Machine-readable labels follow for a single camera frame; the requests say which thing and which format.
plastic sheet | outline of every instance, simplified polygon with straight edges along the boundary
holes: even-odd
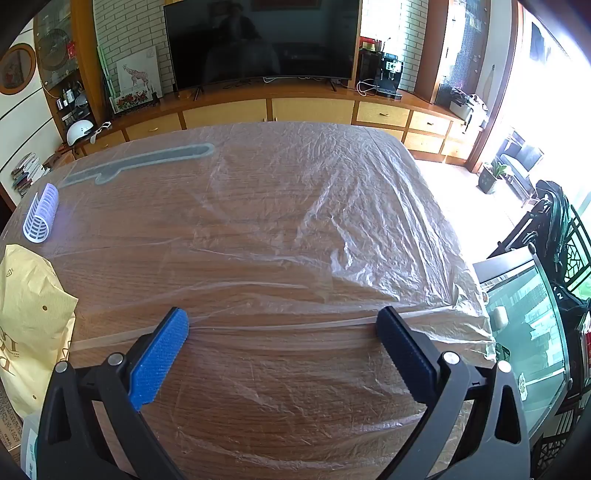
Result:
[[[60,187],[107,161],[205,142],[207,157]],[[40,183],[2,241],[46,257],[80,299],[75,366],[125,352],[171,306],[189,315],[189,338],[142,409],[188,478],[376,477],[423,412],[375,336],[386,305],[441,350],[493,358],[472,267],[412,156],[384,132],[207,127],[129,142],[45,179],[60,193],[51,237],[31,245],[18,229]]]

white container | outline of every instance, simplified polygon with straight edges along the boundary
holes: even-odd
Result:
[[[31,480],[37,480],[37,435],[41,410],[27,415],[22,421],[21,470]]]
[[[45,185],[41,198],[38,193],[35,193],[25,222],[22,224],[22,232],[31,242],[40,244],[49,236],[53,220],[56,217],[58,202],[57,188],[51,183]]]

floor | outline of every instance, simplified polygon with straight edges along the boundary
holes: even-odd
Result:
[[[488,257],[531,208],[522,207],[504,181],[497,184],[494,193],[486,195],[478,188],[478,176],[464,167],[422,160],[417,163],[471,263]]]

cabinet drawer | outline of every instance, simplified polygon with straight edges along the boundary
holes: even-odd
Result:
[[[113,132],[109,135],[97,138],[94,145],[92,143],[87,143],[84,145],[84,151],[87,155],[91,155],[95,152],[100,152],[106,150],[107,148],[114,147],[115,145],[121,145],[122,143],[125,143],[125,137],[123,136],[123,132],[121,130],[117,130],[116,132]]]
[[[183,115],[187,128],[239,124],[241,122],[264,122],[267,120],[267,101],[265,99],[245,100],[208,105],[185,110]]]
[[[181,122],[176,113],[170,115],[159,116],[140,124],[127,127],[127,136],[130,140],[137,140],[139,138],[153,137],[154,135],[166,134],[181,130]]]
[[[359,102],[358,122],[406,127],[410,110],[380,103]]]
[[[407,137],[404,139],[404,146],[406,148],[409,150],[418,150],[419,152],[439,153],[442,143],[442,138],[413,132],[407,133]]]
[[[443,155],[450,155],[452,157],[463,158],[467,160],[472,151],[472,145],[456,142],[453,140],[446,140],[443,145]]]
[[[355,102],[332,98],[274,98],[272,104],[276,121],[350,125]]]
[[[402,130],[392,130],[391,128],[380,128],[380,130],[402,141],[402,136],[404,135],[404,132]]]
[[[422,130],[432,134],[445,135],[449,127],[449,120],[439,118],[434,115],[427,115],[422,112],[413,112],[413,118],[410,121],[409,128],[413,130]]]
[[[465,125],[463,122],[452,122],[448,138],[453,138],[459,142],[464,142],[473,145],[476,142],[476,137],[480,133],[476,127],[468,127],[467,131],[464,131]]]
[[[82,147],[75,148],[73,150],[74,158],[78,160],[79,158],[85,157],[84,152],[82,151]]]

gray foam cutout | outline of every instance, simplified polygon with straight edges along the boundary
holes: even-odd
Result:
[[[157,150],[155,152],[142,153],[133,157],[120,158],[96,167],[86,168],[76,173],[70,173],[63,179],[59,186],[67,187],[81,181],[94,178],[97,185],[102,185],[113,180],[120,171],[130,170],[132,168],[144,167],[147,165],[156,165],[178,160],[193,160],[211,155],[214,151],[211,143],[196,145],[187,145],[185,147],[167,148],[166,150]]]

